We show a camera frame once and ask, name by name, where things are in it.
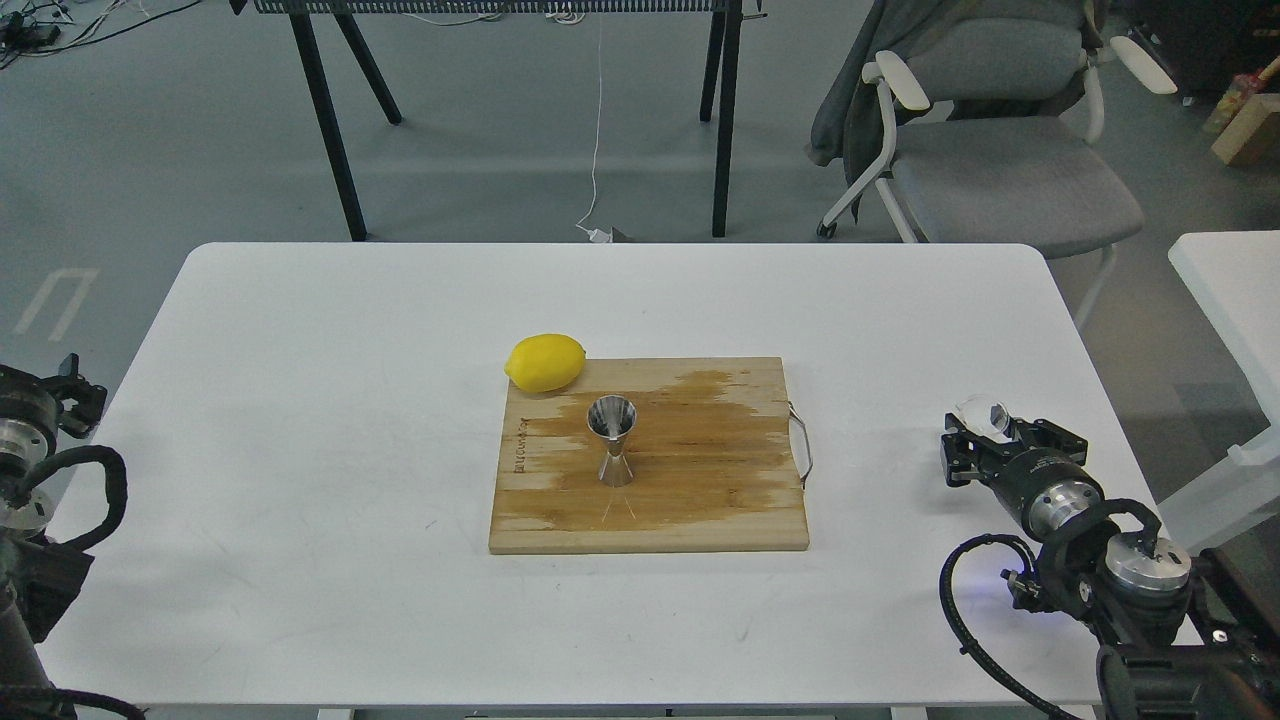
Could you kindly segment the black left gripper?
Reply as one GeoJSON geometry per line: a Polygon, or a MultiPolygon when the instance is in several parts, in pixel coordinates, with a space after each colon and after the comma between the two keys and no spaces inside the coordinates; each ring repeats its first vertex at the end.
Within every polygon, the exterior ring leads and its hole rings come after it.
{"type": "Polygon", "coordinates": [[[54,375],[40,378],[1,368],[1,475],[19,480],[58,450],[58,429],[87,439],[105,413],[108,388],[81,373],[81,356],[68,354],[54,375]]]}

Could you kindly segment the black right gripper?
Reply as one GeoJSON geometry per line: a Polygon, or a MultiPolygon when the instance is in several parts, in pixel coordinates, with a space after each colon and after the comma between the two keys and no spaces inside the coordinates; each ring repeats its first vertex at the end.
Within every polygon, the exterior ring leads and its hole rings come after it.
{"type": "Polygon", "coordinates": [[[943,416],[940,437],[946,486],[979,482],[1011,519],[1044,542],[1074,516],[1106,500],[1102,486],[1084,469],[1088,441],[1043,418],[1012,418],[1002,445],[969,429],[955,413],[943,416]]]}

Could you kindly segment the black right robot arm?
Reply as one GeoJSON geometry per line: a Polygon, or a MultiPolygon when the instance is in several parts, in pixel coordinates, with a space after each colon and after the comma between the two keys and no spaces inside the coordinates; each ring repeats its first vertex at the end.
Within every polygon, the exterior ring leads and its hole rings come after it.
{"type": "Polygon", "coordinates": [[[954,594],[960,557],[1002,544],[1021,560],[1002,578],[1012,606],[1064,612],[1098,641],[1096,678],[1108,719],[1275,719],[1277,615],[1219,550],[1192,553],[1157,514],[1110,498],[1084,469],[1088,443],[1052,421],[992,410],[993,436],[956,413],[940,438],[946,482],[979,482],[1021,528],[960,543],[938,592],[960,652],[1047,717],[1068,711],[1021,684],[979,643],[954,594]]]}

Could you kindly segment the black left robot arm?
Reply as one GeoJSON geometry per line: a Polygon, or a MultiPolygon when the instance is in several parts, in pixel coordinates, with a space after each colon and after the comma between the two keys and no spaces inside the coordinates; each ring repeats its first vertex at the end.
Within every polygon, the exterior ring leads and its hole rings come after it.
{"type": "Polygon", "coordinates": [[[101,445],[58,448],[64,432],[84,439],[102,419],[108,389],[90,383],[79,357],[69,354],[54,375],[14,366],[1,378],[3,492],[3,662],[5,719],[74,719],[77,707],[123,719],[143,719],[142,708],[108,694],[55,685],[36,646],[79,596],[93,557],[90,550],[122,524],[128,502],[124,459],[101,445]],[[56,473],[96,464],[104,473],[105,518],[92,529],[59,541],[47,536],[54,501],[42,486],[56,473]]]}

